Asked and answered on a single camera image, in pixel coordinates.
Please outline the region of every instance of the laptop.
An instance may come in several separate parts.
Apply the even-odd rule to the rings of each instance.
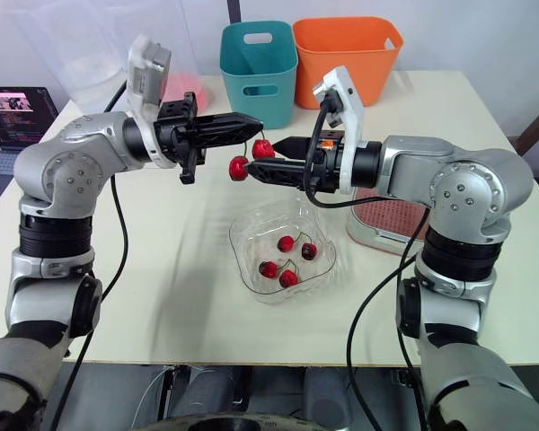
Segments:
[[[14,162],[37,144],[57,117],[44,87],[0,87],[0,195],[13,177]]]

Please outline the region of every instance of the cherry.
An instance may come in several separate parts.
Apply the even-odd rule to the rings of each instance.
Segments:
[[[294,240],[291,236],[282,236],[278,241],[279,251],[283,251],[284,253],[291,251],[291,249],[294,248],[294,242],[296,242],[296,240]]]
[[[262,274],[266,278],[275,278],[278,276],[278,265],[276,265],[274,262],[267,261],[262,262],[260,264],[260,274]]]
[[[253,143],[252,156],[254,160],[263,159],[266,157],[275,157],[276,152],[273,151],[270,141],[267,139],[256,139]]]
[[[248,176],[245,170],[245,165],[248,163],[248,158],[243,155],[237,155],[230,162],[229,172],[230,178],[234,181],[243,181]]]
[[[297,275],[294,271],[286,269],[284,272],[281,273],[281,276],[279,276],[279,283],[282,287],[286,288],[299,283],[299,279],[297,278]]]
[[[313,260],[316,254],[317,247],[315,246],[315,244],[305,242],[304,245],[302,245],[302,258],[304,258],[305,260]]]

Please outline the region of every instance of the clear plastic container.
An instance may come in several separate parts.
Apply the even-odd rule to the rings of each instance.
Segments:
[[[100,12],[85,1],[20,0],[10,13],[82,112],[102,112],[126,71]]]
[[[289,235],[295,239],[301,232],[308,234],[317,246],[313,260],[301,256],[305,237],[289,252],[278,250],[279,238]],[[314,287],[332,284],[335,247],[326,239],[314,209],[300,199],[275,202],[240,215],[229,234],[242,281],[262,303],[280,303]],[[271,279],[260,274],[263,261],[271,260],[281,266],[288,259],[297,266],[300,281],[296,285],[283,288],[278,277]],[[284,270],[293,268],[290,264]]]

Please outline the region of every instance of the black cable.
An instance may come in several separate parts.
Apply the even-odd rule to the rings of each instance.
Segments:
[[[124,81],[119,87],[119,89],[116,91],[116,94],[114,94],[114,97],[112,97],[111,100],[108,102],[106,108],[104,108],[104,112],[110,112],[114,109],[114,106],[116,105],[116,103],[118,103],[119,98],[122,97],[122,94],[126,91],[126,85],[127,81]]]
[[[353,334],[356,331],[356,327],[358,326],[359,318],[361,317],[361,314],[366,309],[367,305],[371,302],[371,300],[377,295],[377,293],[387,284],[389,283],[395,276],[400,274],[404,269],[410,266],[415,261],[415,256],[408,259],[406,262],[401,264],[394,272],[392,272],[389,276],[387,276],[384,281],[382,281],[379,285],[376,286],[374,290],[371,291],[371,293],[367,296],[365,301],[359,306],[358,312],[356,312],[355,317],[353,318],[353,322],[351,323],[351,326],[349,327],[349,334],[348,334],[348,342],[346,345],[346,367],[348,369],[349,373],[349,382],[351,383],[351,388],[356,394],[356,398],[358,399],[359,405],[363,409],[364,413],[366,414],[367,418],[369,419],[369,422],[371,423],[372,427],[375,431],[382,431],[381,427],[379,426],[379,423],[377,422],[376,418],[374,417],[373,413],[369,409],[365,399],[363,398],[363,395],[361,394],[361,391],[358,388],[358,383],[356,382],[356,377],[352,373],[353,365],[351,364],[351,345],[353,343]]]
[[[111,292],[111,289],[116,285],[116,282],[118,282],[119,276],[122,275],[122,271],[124,270],[124,267],[126,266],[126,260],[128,259],[128,250],[129,250],[129,240],[128,240],[128,229],[126,227],[126,221],[124,220],[124,214],[122,213],[122,206],[119,203],[118,198],[118,191],[116,190],[116,176],[112,175],[110,177],[110,186],[111,186],[111,195],[114,198],[114,205],[116,206],[116,212],[118,213],[118,219],[119,219],[119,225],[122,230],[122,238],[124,240],[124,246],[122,250],[122,259],[119,262],[118,270],[116,270],[116,274],[114,275],[114,278],[110,281],[108,284],[108,287],[106,287],[106,290],[104,290],[102,294],[102,301],[106,299],[106,296]]]
[[[420,219],[420,223],[417,225],[417,228],[415,229],[415,232],[411,236],[411,238],[407,241],[407,245],[405,246],[405,250],[403,250],[402,258],[400,260],[400,265],[403,264],[403,262],[407,259],[407,255],[410,252],[411,246],[413,245],[413,242],[417,238],[417,236],[420,234],[421,229],[423,228],[423,225],[427,221],[429,216],[429,209],[426,208],[423,212],[423,216]],[[399,288],[399,284],[402,282],[402,274],[397,275],[397,287]],[[421,397],[421,382],[418,378],[418,376],[415,374],[415,370],[413,369],[413,364],[411,363],[410,357],[407,354],[407,349],[405,348],[405,343],[403,342],[403,334],[397,328],[397,339],[399,341],[399,347],[402,350],[403,359],[405,359],[405,364],[407,364],[407,370],[411,377],[411,388],[413,389],[413,395],[415,397],[415,406],[417,408],[417,414],[420,419],[420,427],[421,431],[425,431],[428,429],[428,422],[425,418],[425,409],[423,408],[423,398]]]
[[[124,81],[124,83],[116,91],[116,93],[114,94],[114,97],[111,98],[104,112],[110,112],[116,105],[116,102],[118,101],[118,99],[121,97],[121,95],[125,91],[126,91],[126,81]],[[118,270],[116,271],[116,275],[110,281],[110,284],[108,285],[106,290],[104,290],[104,292],[102,293],[102,301],[110,293],[111,289],[114,287],[114,285],[118,281],[118,278],[121,275],[122,270],[124,269],[124,266],[126,265],[126,259],[128,258],[128,231],[126,229],[126,223],[124,222],[124,215],[122,214],[121,205],[119,204],[118,191],[116,190],[116,177],[114,175],[110,177],[110,184],[111,184],[111,194],[114,198],[114,204],[116,205],[116,211],[118,212],[119,224],[121,226],[122,235],[124,238],[124,251],[122,252],[122,259],[121,259],[121,262],[119,263]],[[72,373],[70,373],[70,376],[68,377],[66,386],[64,387],[64,391],[62,392],[62,396],[60,397],[60,401],[56,407],[56,413],[54,414],[54,417],[52,418],[50,431],[57,430],[57,426],[58,426],[58,423],[60,422],[60,419],[62,418],[62,412],[64,411],[64,407],[66,406],[68,396],[70,395],[70,391],[72,390],[72,386],[74,385],[74,380],[78,376],[78,371],[80,371],[80,366],[82,365],[82,362],[84,361],[84,357],[86,355],[86,351],[88,350],[88,347],[90,346],[90,341],[92,341],[92,337],[93,337],[93,331],[90,332],[86,336],[84,344],[82,345],[82,349],[80,350],[80,354],[78,355],[78,358],[75,361],[74,368],[72,368]]]
[[[354,205],[366,204],[369,202],[377,202],[380,200],[390,200],[388,198],[382,198],[379,196],[371,197],[371,198],[348,200],[346,202],[337,202],[334,204],[327,204],[325,202],[317,200],[317,198],[315,197],[315,190],[314,190],[314,187],[312,187],[311,185],[310,179],[312,176],[312,165],[314,163],[315,149],[317,148],[317,144],[320,141],[320,134],[322,133],[323,123],[325,122],[325,117],[327,116],[327,113],[328,113],[328,105],[327,103],[322,103],[322,107],[320,108],[320,113],[318,114],[317,120],[315,121],[314,132],[312,133],[312,139],[310,141],[309,148],[307,149],[307,154],[305,156],[304,190],[305,190],[305,195],[307,196],[309,201],[319,208],[343,208],[343,207],[352,207]]]

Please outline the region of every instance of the white wall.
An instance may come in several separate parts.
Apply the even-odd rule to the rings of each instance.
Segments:
[[[61,108],[67,96],[6,16],[6,3],[0,0],[0,85],[47,86]],[[219,73],[226,1],[182,3],[199,71]],[[396,67],[463,70],[508,136],[539,113],[539,0],[241,0],[241,6],[244,21],[383,16],[405,39]]]

